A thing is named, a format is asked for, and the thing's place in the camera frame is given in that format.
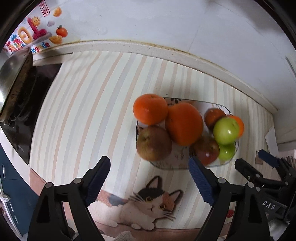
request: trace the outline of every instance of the cabinet door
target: cabinet door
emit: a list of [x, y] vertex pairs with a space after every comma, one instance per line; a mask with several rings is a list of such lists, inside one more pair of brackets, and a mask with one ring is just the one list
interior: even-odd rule
[[10, 214], [19, 232], [24, 235], [29, 231], [29, 225], [39, 196], [23, 179], [1, 182], [3, 192], [11, 198], [7, 202]]
[[10, 160], [8, 159], [5, 151], [0, 145], [0, 179], [11, 180], [21, 178], [17, 170], [14, 168]]

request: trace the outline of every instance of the cat illustration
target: cat illustration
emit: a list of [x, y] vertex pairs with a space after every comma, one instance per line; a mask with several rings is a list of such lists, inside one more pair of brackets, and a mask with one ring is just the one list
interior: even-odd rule
[[107, 226], [117, 227], [121, 223], [133, 229], [152, 230], [156, 219], [174, 220], [172, 211], [182, 196], [181, 190], [170, 194], [162, 190], [162, 178], [155, 176], [128, 200], [101, 191], [98, 201], [89, 206], [89, 211], [96, 222]]

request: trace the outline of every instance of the black induction cooktop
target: black induction cooktop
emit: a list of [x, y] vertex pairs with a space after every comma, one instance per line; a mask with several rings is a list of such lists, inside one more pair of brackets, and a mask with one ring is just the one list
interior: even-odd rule
[[13, 114], [0, 126], [9, 142], [24, 160], [30, 161], [33, 132], [45, 96], [61, 64], [34, 66], [24, 83]]

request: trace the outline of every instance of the plate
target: plate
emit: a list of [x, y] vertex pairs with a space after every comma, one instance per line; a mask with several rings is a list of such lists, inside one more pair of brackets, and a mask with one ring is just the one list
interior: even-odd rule
[[[204, 102], [204, 101], [196, 101], [196, 100], [189, 100], [189, 99], [179, 99], [179, 98], [168, 98], [164, 97], [167, 104], [174, 105], [179, 102], [188, 102], [192, 104], [201, 114], [202, 120], [204, 122], [204, 130], [202, 135], [203, 136], [213, 136], [213, 134], [209, 131], [207, 128], [205, 121], [204, 121], [204, 115], [206, 111], [210, 108], [219, 108], [220, 110], [224, 111], [226, 115], [232, 115], [231, 112], [223, 105], [210, 103], [210, 102]], [[165, 122], [161, 122], [157, 124], [158, 126], [165, 129]], [[145, 125], [141, 122], [137, 122], [136, 126], [136, 139], [138, 138], [138, 135], [140, 131], [147, 127], [148, 125]], [[239, 139], [235, 142], [235, 152], [237, 152], [237, 149], [239, 147]], [[172, 152], [168, 157], [166, 157], [164, 160], [161, 161], [151, 161], [150, 163], [158, 167], [160, 169], [171, 169], [171, 170], [181, 170], [181, 169], [188, 169], [188, 161], [189, 161], [189, 146], [179, 146], [178, 144], [173, 142], [173, 149]], [[220, 166], [229, 163], [232, 161], [230, 159], [229, 161], [220, 161], [219, 158], [217, 158], [214, 162], [207, 165], [207, 167], [215, 167]]]

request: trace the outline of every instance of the orange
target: orange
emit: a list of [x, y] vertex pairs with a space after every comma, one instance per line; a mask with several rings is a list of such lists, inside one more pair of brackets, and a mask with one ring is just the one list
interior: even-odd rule
[[189, 146], [202, 135], [202, 117], [191, 104], [181, 102], [169, 107], [165, 129], [178, 145]]
[[168, 105], [163, 97], [156, 94], [144, 94], [133, 104], [135, 118], [146, 125], [162, 122], [168, 114]]
[[244, 123], [242, 121], [241, 118], [239, 118], [238, 116], [235, 115], [229, 115], [228, 117], [235, 119], [239, 125], [239, 137], [242, 136], [242, 134], [244, 133]]

